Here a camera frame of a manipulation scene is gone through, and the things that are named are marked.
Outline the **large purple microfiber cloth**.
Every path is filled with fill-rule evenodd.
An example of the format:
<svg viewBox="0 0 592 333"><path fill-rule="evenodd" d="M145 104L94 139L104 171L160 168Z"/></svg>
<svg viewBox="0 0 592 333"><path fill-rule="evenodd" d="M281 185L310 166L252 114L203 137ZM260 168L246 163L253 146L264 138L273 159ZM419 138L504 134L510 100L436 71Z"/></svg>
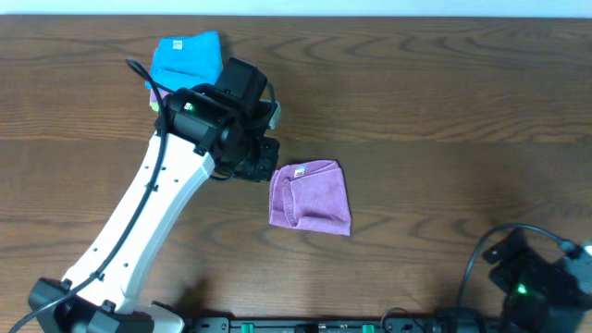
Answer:
<svg viewBox="0 0 592 333"><path fill-rule="evenodd" d="M315 160L275 171L270 180L269 224L349 236L352 217L339 163Z"/></svg>

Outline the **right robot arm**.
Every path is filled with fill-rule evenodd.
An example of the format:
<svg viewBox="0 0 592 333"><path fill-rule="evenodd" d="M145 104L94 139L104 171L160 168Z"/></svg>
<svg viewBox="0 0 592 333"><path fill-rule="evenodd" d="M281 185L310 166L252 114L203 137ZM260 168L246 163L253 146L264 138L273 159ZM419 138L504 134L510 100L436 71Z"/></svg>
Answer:
<svg viewBox="0 0 592 333"><path fill-rule="evenodd" d="M500 332L578 330L591 310L591 253L572 243L560 248L564 256L549 262L516 229L483 253L493 265L489 279L505 293Z"/></svg>

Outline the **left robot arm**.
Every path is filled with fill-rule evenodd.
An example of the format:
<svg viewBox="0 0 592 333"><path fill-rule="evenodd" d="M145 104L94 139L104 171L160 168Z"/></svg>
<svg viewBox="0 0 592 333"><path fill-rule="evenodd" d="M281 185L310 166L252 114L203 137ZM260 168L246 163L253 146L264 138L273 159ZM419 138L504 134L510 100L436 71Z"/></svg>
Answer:
<svg viewBox="0 0 592 333"><path fill-rule="evenodd" d="M267 138L281 114L263 88L210 84L168 94L141 168L84 255L29 296L45 332L181 332L166 306L140 303L154 259L190 198L209 179L268 181L279 143Z"/></svg>

